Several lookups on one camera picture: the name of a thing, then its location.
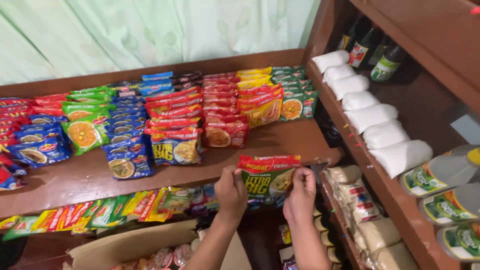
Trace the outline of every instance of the white sugar bag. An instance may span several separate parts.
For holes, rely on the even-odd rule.
[[[315,56],[312,58],[312,60],[317,65],[320,73],[323,74],[327,67],[348,63],[350,60],[350,54],[345,50],[337,50],[324,55]]]
[[[355,75],[328,83],[337,100],[342,100],[347,93],[365,91],[369,85],[367,77],[362,75]]]
[[[432,148],[424,141],[414,140],[370,150],[390,178],[432,159]]]
[[[322,82],[329,83],[335,80],[348,78],[355,75],[357,74],[349,64],[331,66],[325,69],[324,78]]]
[[[369,91],[348,93],[342,99],[343,110],[358,110],[378,104],[378,99]]]
[[[396,119],[398,111],[392,105],[379,104],[359,110],[348,110],[345,115],[357,129],[357,132],[362,134],[365,129],[373,125]]]
[[[368,149],[379,149],[409,141],[410,137],[397,120],[390,120],[365,129],[363,139]]]

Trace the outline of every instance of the cardboard box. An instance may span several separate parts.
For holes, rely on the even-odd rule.
[[[74,270],[110,270],[123,262],[150,258],[159,249],[191,243],[198,235],[197,222],[182,221],[107,236],[68,252]],[[221,270],[251,270],[237,233],[233,236]]]

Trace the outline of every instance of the leaf pattern on curtain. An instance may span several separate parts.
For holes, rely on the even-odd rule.
[[[297,48],[314,1],[2,0],[0,85]]]

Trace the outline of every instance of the left hand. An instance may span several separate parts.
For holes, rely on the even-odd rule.
[[[220,215],[228,222],[240,222],[248,203],[248,193],[240,177],[241,169],[225,167],[220,180],[215,184],[215,197]]]

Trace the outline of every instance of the right hand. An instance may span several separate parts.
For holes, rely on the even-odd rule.
[[[293,190],[285,199],[283,215],[290,227],[312,223],[313,205],[317,193],[314,172],[308,168],[298,168],[293,173],[292,181]]]
[[[225,167],[222,176],[215,183],[215,197],[219,204],[217,216],[228,222],[240,222],[248,204],[248,193],[243,180],[241,169],[235,166]]]

